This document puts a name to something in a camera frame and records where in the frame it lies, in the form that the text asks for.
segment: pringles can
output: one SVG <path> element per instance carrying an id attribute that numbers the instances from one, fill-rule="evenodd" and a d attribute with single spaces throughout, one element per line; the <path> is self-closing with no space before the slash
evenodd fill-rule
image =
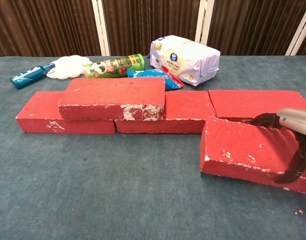
<path id="1" fill-rule="evenodd" d="M 141 54 L 134 54 L 105 61 L 86 64 L 83 66 L 86 78 L 123 78 L 127 77 L 127 70 L 143 71 L 144 58 Z"/>

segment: flour bag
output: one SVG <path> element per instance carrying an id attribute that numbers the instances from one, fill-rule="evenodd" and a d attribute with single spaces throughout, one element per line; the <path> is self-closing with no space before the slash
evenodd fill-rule
<path id="1" fill-rule="evenodd" d="M 153 41 L 150 63 L 168 70 L 183 82 L 197 86 L 216 75 L 219 70 L 220 51 L 179 37 L 164 36 Z"/>

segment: red brick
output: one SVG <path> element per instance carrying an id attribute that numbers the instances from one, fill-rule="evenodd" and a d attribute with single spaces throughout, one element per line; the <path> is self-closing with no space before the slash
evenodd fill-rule
<path id="1" fill-rule="evenodd" d="M 210 118 L 202 133 L 201 172 L 306 193 L 306 171 L 293 183 L 274 182 L 297 148 L 294 134 L 286 128 Z"/>
<path id="2" fill-rule="evenodd" d="M 64 120 L 57 103 L 62 91 L 38 91 L 17 115 L 19 126 L 26 133 L 46 134 L 114 134 L 112 120 Z"/>
<path id="3" fill-rule="evenodd" d="M 164 104 L 165 83 L 160 77 L 77 78 L 58 106 L 66 120 L 160 120 Z"/>
<path id="4" fill-rule="evenodd" d="M 282 108 L 306 109 L 306 99 L 288 90 L 210 90 L 217 117 L 231 121 L 249 121 L 263 113 Z"/>
<path id="5" fill-rule="evenodd" d="M 121 133 L 137 134 L 200 134 L 205 119 L 215 112 L 206 91 L 169 91 L 165 93 L 164 120 L 116 120 Z"/>

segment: table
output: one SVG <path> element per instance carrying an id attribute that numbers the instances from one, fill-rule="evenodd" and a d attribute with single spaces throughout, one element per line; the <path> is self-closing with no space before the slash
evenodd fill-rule
<path id="1" fill-rule="evenodd" d="M 23 133 L 29 98 L 70 80 L 17 90 L 9 77 L 55 59 L 0 58 L 0 239 L 306 240 L 306 194 L 200 174 L 198 134 Z M 222 56 L 215 78 L 183 88 L 210 89 L 306 98 L 306 56 Z"/>

